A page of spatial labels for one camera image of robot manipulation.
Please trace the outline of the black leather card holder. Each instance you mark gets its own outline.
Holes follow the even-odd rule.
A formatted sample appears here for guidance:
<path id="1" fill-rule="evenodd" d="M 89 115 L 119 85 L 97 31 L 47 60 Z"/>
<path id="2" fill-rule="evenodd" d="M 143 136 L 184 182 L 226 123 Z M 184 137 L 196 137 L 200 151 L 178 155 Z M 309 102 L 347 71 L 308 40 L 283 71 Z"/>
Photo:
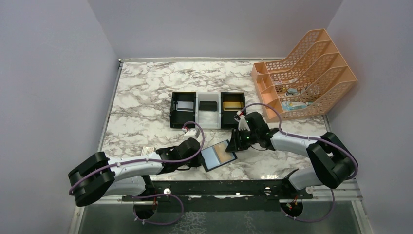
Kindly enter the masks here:
<path id="1" fill-rule="evenodd" d="M 204 162 L 203 162 L 202 166 L 203 166 L 203 168 L 204 168 L 204 170 L 205 170 L 206 172 L 209 172 L 209 171 L 212 171 L 212 170 L 214 170 L 214 169 L 217 169 L 217 168 L 219 168 L 219 167 L 221 167 L 221 166 L 223 166 L 223 165 L 226 165 L 226 164 L 228 164 L 228 163 L 230 163 L 230 162 L 233 162 L 233 161 L 235 161 L 235 160 L 238 159 L 237 155 L 236 155 L 234 152 L 231 152 L 231 153 L 234 154 L 235 160 L 230 161 L 230 162 L 227 162 L 227 163 L 224 163 L 224 164 L 221 164 L 221 163 L 218 161 L 218 158 L 217 158 L 217 155 L 216 155 L 216 152 L 215 152 L 213 146 L 214 146 L 214 145 L 212 145 L 212 146 L 210 146 L 210 147 L 207 147 L 207 148 L 204 148 L 204 149 L 201 151 L 202 158 L 204 159 Z"/>

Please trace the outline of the gold VIP card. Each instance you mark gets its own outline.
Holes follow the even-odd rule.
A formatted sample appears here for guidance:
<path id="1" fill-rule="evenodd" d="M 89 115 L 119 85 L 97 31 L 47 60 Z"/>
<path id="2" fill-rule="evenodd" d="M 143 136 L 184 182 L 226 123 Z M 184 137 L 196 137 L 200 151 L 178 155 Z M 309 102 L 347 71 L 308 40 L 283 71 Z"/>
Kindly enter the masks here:
<path id="1" fill-rule="evenodd" d="M 228 143 L 226 141 L 221 142 L 221 143 L 216 144 L 216 145 L 213 146 L 213 148 L 216 152 L 218 161 L 221 164 L 224 164 L 224 163 L 235 160 L 235 156 L 234 156 L 233 153 L 226 152 L 227 146 L 228 146 Z"/>
<path id="2" fill-rule="evenodd" d="M 240 111 L 244 108 L 244 103 L 240 101 L 224 101 L 223 110 L 224 111 Z"/>

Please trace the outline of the black white three-compartment tray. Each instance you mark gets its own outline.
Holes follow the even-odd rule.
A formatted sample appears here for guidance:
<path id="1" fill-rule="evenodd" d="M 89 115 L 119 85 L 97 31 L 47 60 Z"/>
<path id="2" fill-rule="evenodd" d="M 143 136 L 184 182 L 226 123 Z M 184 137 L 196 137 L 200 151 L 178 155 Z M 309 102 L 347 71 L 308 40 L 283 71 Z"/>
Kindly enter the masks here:
<path id="1" fill-rule="evenodd" d="M 238 127 L 234 117 L 244 107 L 243 92 L 172 92 L 170 127 L 178 129 L 194 121 L 204 130 L 233 129 Z"/>

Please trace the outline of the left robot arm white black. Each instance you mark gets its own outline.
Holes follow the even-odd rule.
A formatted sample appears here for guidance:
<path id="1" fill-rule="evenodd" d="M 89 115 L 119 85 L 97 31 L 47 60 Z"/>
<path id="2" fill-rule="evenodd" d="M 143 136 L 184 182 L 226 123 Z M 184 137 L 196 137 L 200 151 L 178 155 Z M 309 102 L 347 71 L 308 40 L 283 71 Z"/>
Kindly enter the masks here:
<path id="1" fill-rule="evenodd" d="M 203 146 L 203 141 L 189 138 L 177 146 L 127 159 L 109 157 L 104 152 L 94 153 L 68 173 L 69 195 L 75 198 L 78 207 L 88 206 L 103 197 L 115 182 L 171 173 L 193 163 L 202 164 Z"/>

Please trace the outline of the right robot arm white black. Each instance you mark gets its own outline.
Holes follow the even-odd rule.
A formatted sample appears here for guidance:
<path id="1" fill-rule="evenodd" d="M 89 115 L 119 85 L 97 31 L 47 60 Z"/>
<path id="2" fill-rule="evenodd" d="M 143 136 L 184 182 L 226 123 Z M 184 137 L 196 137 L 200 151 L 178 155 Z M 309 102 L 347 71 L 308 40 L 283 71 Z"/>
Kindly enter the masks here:
<path id="1" fill-rule="evenodd" d="M 327 132 L 320 137 L 284 133 L 269 128 L 261 114 L 235 115 L 238 127 L 232 129 L 226 152 L 247 150 L 259 144 L 264 150 L 292 152 L 310 159 L 311 166 L 294 170 L 282 179 L 280 192 L 293 194 L 311 186 L 337 188 L 356 172 L 357 162 L 338 137 Z"/>

